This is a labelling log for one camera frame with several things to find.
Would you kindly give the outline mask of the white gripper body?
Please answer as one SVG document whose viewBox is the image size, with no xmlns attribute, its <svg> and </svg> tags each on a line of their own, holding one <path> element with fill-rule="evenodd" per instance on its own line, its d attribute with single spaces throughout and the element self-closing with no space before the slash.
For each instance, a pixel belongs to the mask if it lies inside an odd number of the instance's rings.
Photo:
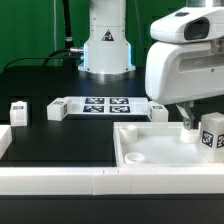
<svg viewBox="0 0 224 224">
<path fill-rule="evenodd" d="M 145 91 L 163 105 L 224 94 L 224 54 L 210 42 L 155 43 L 146 62 Z"/>
</svg>

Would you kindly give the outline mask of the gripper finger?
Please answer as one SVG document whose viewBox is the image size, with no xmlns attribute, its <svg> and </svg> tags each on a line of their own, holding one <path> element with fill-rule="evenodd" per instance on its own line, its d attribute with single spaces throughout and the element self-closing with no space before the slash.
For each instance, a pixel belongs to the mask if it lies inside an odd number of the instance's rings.
<svg viewBox="0 0 224 224">
<path fill-rule="evenodd" d="M 192 101 L 181 102 L 177 104 L 177 108 L 183 117 L 183 126 L 187 130 L 194 128 L 195 117 L 191 111 L 194 103 Z"/>
</svg>

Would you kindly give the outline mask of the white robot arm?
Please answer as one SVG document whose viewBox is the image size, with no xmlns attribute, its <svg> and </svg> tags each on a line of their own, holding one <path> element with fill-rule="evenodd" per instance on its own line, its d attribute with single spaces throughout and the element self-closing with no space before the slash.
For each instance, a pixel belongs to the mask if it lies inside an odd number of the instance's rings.
<svg viewBox="0 0 224 224">
<path fill-rule="evenodd" d="M 150 35 L 156 43 L 146 60 L 146 94 L 175 104 L 184 127 L 195 129 L 194 102 L 224 94 L 224 0 L 186 0 L 153 22 Z"/>
</svg>

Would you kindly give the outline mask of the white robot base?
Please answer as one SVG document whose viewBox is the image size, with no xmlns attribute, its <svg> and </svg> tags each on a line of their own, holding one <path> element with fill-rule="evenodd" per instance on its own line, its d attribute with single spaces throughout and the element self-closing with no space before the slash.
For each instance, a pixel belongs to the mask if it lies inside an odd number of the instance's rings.
<svg viewBox="0 0 224 224">
<path fill-rule="evenodd" d="M 89 0 L 89 15 L 89 38 L 78 70 L 102 82 L 130 77 L 135 66 L 125 37 L 126 0 Z"/>
</svg>

